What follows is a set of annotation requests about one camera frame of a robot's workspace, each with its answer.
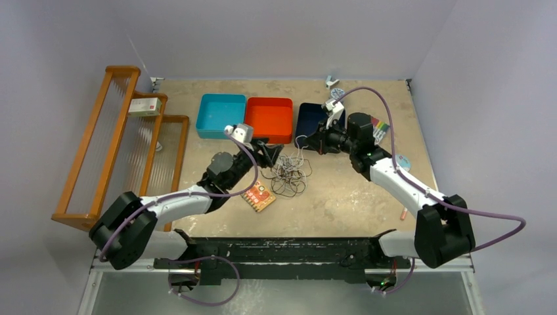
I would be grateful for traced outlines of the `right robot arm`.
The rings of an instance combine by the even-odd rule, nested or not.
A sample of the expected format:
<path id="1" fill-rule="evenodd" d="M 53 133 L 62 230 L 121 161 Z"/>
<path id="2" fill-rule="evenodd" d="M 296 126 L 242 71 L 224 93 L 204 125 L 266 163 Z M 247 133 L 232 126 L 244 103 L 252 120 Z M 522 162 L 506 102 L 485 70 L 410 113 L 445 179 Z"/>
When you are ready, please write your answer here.
<path id="1" fill-rule="evenodd" d="M 412 257 L 437 268 L 475 248 L 468 213 L 456 211 L 456 207 L 465 208 L 466 202 L 458 195 L 443 195 L 400 168 L 392 154 L 375 143 L 370 115 L 351 114 L 345 127 L 326 127 L 322 120 L 305 143 L 320 155 L 348 154 L 356 173 L 389 192 L 415 217 L 414 232 L 393 230 L 379 235 L 378 243 L 368 251 L 373 265 L 384 267 L 394 257 Z"/>

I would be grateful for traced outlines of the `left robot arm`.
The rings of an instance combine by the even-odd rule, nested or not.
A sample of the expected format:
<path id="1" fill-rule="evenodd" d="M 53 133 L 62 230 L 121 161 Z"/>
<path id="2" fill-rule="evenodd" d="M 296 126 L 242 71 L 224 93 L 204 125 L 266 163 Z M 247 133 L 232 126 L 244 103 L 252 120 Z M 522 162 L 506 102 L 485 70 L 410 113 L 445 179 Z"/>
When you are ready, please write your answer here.
<path id="1" fill-rule="evenodd" d="M 171 259 L 179 268 L 192 266 L 196 251 L 187 245 L 184 233 L 161 232 L 159 227 L 184 217 L 214 212 L 230 198 L 247 192 L 257 182 L 259 170 L 272 168 L 284 148 L 281 144 L 268 144 L 264 138 L 235 144 L 236 154 L 214 154 L 201 179 L 190 188 L 159 196 L 121 193 L 89 231 L 89 238 L 100 251 L 98 260 L 122 270 L 144 257 L 147 247 L 161 238 L 166 244 L 176 243 L 172 250 L 164 250 L 164 258 Z M 233 192 L 250 171 L 254 177 L 248 188 Z"/>

